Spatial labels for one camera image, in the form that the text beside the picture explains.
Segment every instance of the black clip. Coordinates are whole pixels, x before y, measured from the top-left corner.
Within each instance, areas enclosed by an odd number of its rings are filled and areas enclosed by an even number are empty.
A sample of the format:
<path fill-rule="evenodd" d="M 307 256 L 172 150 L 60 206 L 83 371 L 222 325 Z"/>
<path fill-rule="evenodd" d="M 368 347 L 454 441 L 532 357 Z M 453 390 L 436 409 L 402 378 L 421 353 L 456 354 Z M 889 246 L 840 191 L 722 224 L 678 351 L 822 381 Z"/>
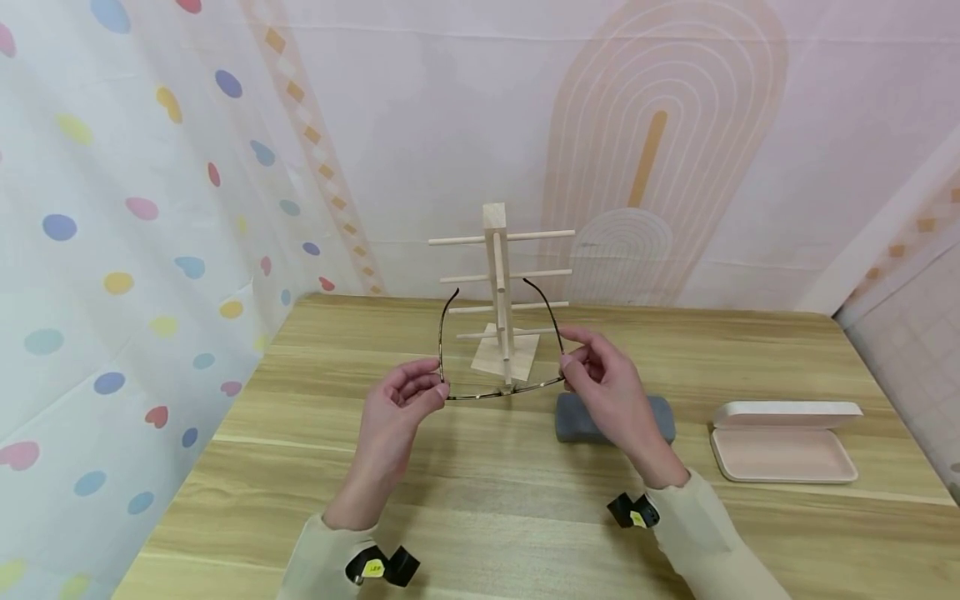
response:
<path fill-rule="evenodd" d="M 400 546 L 394 556 L 389 559 L 379 546 L 371 546 L 353 557 L 353 560 L 347 564 L 345 572 L 347 579 L 357 585 L 362 584 L 365 579 L 382 577 L 389 584 L 406 588 L 418 568 L 420 568 L 420 561 L 403 546 Z"/>
<path fill-rule="evenodd" d="M 613 520 L 622 529 L 629 529 L 630 527 L 649 529 L 660 522 L 660 513 L 657 512 L 646 495 L 642 495 L 634 502 L 624 492 L 607 505 L 607 510 L 610 511 Z"/>

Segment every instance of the wooden eyeglass display stand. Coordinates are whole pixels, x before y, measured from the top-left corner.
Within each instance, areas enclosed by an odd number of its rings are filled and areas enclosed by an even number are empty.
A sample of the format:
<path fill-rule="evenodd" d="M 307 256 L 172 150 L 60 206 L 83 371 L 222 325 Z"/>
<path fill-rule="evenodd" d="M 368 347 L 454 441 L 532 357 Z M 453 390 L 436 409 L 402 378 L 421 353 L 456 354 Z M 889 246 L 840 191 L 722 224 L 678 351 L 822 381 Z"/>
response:
<path fill-rule="evenodd" d="M 440 283 L 466 283 L 469 281 L 490 282 L 493 304 L 489 306 L 467 306 L 450 308 L 450 314 L 457 313 L 480 313 L 493 312 L 496 314 L 496 327 L 482 333 L 466 333 L 457 336 L 457 339 L 477 339 L 481 340 L 481 347 L 477 350 L 477 356 L 473 361 L 473 367 L 487 372 L 502 372 L 504 383 L 510 385 L 514 377 L 526 380 L 533 365 L 533 355 L 537 351 L 538 338 L 533 339 L 533 344 L 515 344 L 514 338 L 520 336 L 539 336 L 541 333 L 553 334 L 553 328 L 545 329 L 514 329 L 513 313 L 515 310 L 530 310 L 535 308 L 546 308 L 543 302 L 530 302 L 513 304 L 510 295 L 511 279 L 548 277 L 548 276 L 568 276 L 573 273 L 572 269 L 557 269 L 555 271 L 531 271 L 528 273 L 511 273 L 510 271 L 510 253 L 507 242 L 519 240 L 541 240 L 551 237 L 571 237 L 576 231 L 573 229 L 564 229 L 561 231 L 532 231 L 529 233 L 507 233 L 507 208 L 504 203 L 484 204 L 483 205 L 483 228 L 484 234 L 474 237 L 445 237 L 428 240 L 430 246 L 451 246 L 458 244 L 486 244 L 488 271 L 486 275 L 468 275 L 441 277 Z M 568 301 L 550 302 L 551 308 L 569 306 Z M 496 339 L 496 361 L 501 364 L 496 370 L 484 368 L 483 363 L 489 364 L 484 357 L 484 344 L 482 340 L 487 338 Z"/>

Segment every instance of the eyeglass frame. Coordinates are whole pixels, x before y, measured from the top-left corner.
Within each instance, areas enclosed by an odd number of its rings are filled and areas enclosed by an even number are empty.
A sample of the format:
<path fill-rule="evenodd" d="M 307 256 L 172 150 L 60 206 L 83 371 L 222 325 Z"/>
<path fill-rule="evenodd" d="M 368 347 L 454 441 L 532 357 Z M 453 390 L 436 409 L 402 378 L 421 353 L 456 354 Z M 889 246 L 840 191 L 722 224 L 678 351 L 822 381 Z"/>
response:
<path fill-rule="evenodd" d="M 560 335 L 560 328 L 557 326 L 557 319 L 553 316 L 553 309 L 550 308 L 550 302 L 546 299 L 546 296 L 542 290 L 537 287 L 537 285 L 528 279 L 527 277 L 523 278 L 523 282 L 529 285 L 530 287 L 537 290 L 537 293 L 540 294 L 540 297 L 543 299 L 543 305 L 546 306 L 546 310 L 550 313 L 550 322 L 553 323 L 553 330 L 557 334 L 557 344 L 560 346 L 560 355 L 563 356 L 566 354 L 564 352 L 564 339 Z M 449 383 L 444 377 L 444 320 L 446 318 L 446 311 L 450 307 L 450 303 L 453 302 L 453 299 L 460 294 L 460 288 L 458 287 L 456 291 L 453 292 L 453 296 L 444 304 L 444 312 L 440 314 L 440 333 L 437 336 L 437 358 L 440 360 L 440 381 L 441 383 Z M 531 385 L 525 387 L 519 387 L 519 384 L 513 384 L 510 387 L 504 386 L 498 389 L 496 392 L 490 392 L 489 394 L 477 394 L 475 396 L 447 396 L 448 400 L 483 400 L 492 397 L 503 397 L 503 396 L 513 396 L 515 394 L 523 394 L 524 392 L 532 392 L 534 390 L 539 390 L 540 388 L 545 388 L 547 386 L 553 385 L 555 383 L 560 383 L 561 381 L 566 380 L 563 373 L 560 373 L 559 377 L 551 379 L 549 381 L 544 381 L 538 385 Z"/>

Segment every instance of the wrist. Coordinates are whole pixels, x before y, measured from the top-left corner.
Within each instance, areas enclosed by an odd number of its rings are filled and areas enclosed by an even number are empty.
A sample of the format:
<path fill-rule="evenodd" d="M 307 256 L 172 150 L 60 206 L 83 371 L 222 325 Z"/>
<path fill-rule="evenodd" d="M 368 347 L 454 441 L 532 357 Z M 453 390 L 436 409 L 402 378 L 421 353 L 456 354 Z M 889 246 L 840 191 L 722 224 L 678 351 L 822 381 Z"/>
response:
<path fill-rule="evenodd" d="M 648 444 L 639 444 L 627 452 L 637 474 L 647 488 L 682 488 L 690 480 L 690 472 L 684 462 L 663 438 Z"/>
<path fill-rule="evenodd" d="M 389 481 L 351 468 L 340 490 L 327 505 L 323 521 L 334 530 L 371 529 L 379 522 L 393 490 Z"/>

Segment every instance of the beige sleeve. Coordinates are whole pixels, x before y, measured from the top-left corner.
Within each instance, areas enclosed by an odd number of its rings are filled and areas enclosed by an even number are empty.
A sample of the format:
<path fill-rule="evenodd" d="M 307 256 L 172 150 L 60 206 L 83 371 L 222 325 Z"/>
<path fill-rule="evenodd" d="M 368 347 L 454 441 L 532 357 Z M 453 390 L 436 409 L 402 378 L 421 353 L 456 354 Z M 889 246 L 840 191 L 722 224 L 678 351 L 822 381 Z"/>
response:
<path fill-rule="evenodd" d="M 356 598 L 360 586 L 347 579 L 345 569 L 361 550 L 375 545 L 374 529 L 334 531 L 324 524 L 320 515 L 310 517 L 283 574 L 276 600 Z"/>
<path fill-rule="evenodd" d="M 682 488 L 647 490 L 660 513 L 660 550 L 697 600 L 789 600 L 747 547 L 713 488 L 698 473 Z"/>

